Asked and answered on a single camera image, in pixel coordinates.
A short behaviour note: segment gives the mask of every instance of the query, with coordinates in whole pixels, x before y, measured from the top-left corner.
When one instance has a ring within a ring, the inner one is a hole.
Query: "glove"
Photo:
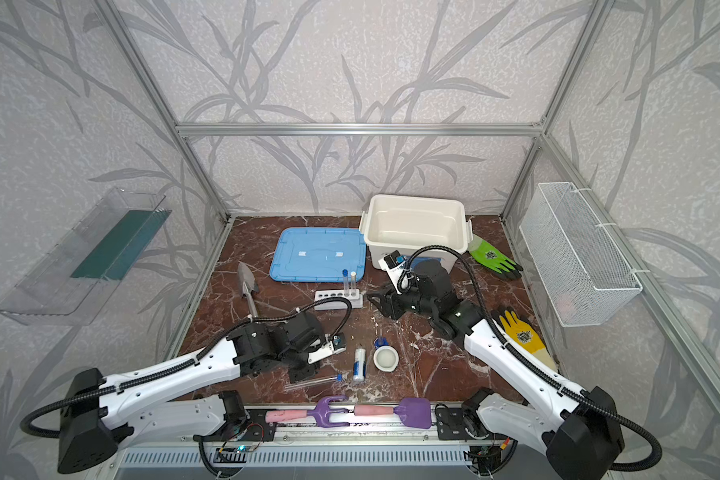
[[[512,259],[502,254],[495,246],[475,235],[468,247],[479,264],[487,266],[496,276],[502,280],[517,280],[523,267],[516,264]]]
[[[490,317],[501,325],[501,328],[509,337],[520,344],[531,355],[535,356],[543,364],[554,371],[557,365],[547,351],[547,347],[530,325],[518,318],[518,314],[511,306],[503,309],[503,312],[492,310]]]

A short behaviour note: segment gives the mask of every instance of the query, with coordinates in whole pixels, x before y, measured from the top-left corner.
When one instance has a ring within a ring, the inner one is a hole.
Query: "wallpaper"
[[[530,139],[208,137],[193,147],[231,212],[357,214],[390,193],[499,214]]]
[[[720,364],[720,2],[612,11],[554,137]]]
[[[618,2],[631,8],[631,2]],[[116,0],[182,122],[536,122],[582,0]]]
[[[0,315],[0,480],[60,477],[56,441],[20,419],[84,368],[162,360],[222,227],[115,43],[88,28],[93,11],[0,0],[0,296],[112,187],[163,193],[172,213],[89,326]]]
[[[599,386],[607,391],[619,414],[646,427],[661,442],[664,455],[657,466],[624,472],[624,478],[720,480],[720,419],[665,341],[641,296],[602,326],[560,326],[519,227],[536,184],[564,180],[542,152],[505,224],[515,259],[525,268],[523,278],[547,347],[560,360],[563,374],[586,389]],[[620,462],[648,455],[650,447],[640,437],[623,432],[626,448]]]

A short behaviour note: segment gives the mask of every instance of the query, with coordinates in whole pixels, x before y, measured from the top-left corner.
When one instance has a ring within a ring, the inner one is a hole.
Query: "spray can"
[[[355,349],[355,367],[352,370],[352,380],[354,382],[365,381],[365,349],[362,347]]]

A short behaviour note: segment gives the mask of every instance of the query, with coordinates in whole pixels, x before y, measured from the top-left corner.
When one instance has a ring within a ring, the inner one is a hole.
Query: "red marble tabletop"
[[[510,255],[509,245],[497,216],[472,216],[472,230],[502,252]],[[298,306],[314,300],[316,290],[341,288],[336,283],[279,283],[269,277],[272,255],[280,233],[290,226],[356,227],[358,216],[290,216],[290,217],[238,217],[221,253],[216,270],[211,276],[190,330],[182,344],[181,354],[201,348],[215,333],[229,328],[248,315],[248,305],[240,296],[237,283],[237,264],[245,262],[259,283],[260,293],[255,294],[256,307],[261,316],[282,316]],[[489,308],[512,305],[525,314],[531,325],[539,331],[530,308],[528,294],[522,280],[507,282],[490,274],[490,271],[468,258],[478,274],[480,288]],[[474,301],[469,277],[456,263],[451,279],[461,298]],[[367,254],[365,275],[358,286],[361,292],[380,290],[389,282],[387,275],[372,266]],[[336,327],[343,316],[340,310],[316,312],[326,331]],[[263,373],[254,378],[221,382],[195,391],[184,398],[201,398],[221,390],[236,389],[246,404],[316,402],[320,397],[343,393],[354,402],[395,402],[406,396],[426,397],[436,401],[462,401],[479,387],[486,386],[508,399],[521,399],[505,380],[482,361],[459,349],[450,341],[438,338],[427,319],[405,313],[400,321],[382,317],[367,301],[360,310],[354,310],[344,328],[347,351],[322,361],[315,378],[336,372],[350,373],[355,348],[365,347],[368,352],[368,370],[363,383],[334,383],[284,392],[288,383],[285,368]],[[373,364],[373,342],[384,336],[400,355],[398,368],[391,373],[379,371]]]

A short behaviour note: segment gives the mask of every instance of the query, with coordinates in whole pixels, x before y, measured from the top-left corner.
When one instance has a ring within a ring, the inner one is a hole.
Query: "white wire mesh basket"
[[[563,326],[602,325],[643,289],[570,182],[538,184],[520,232]]]

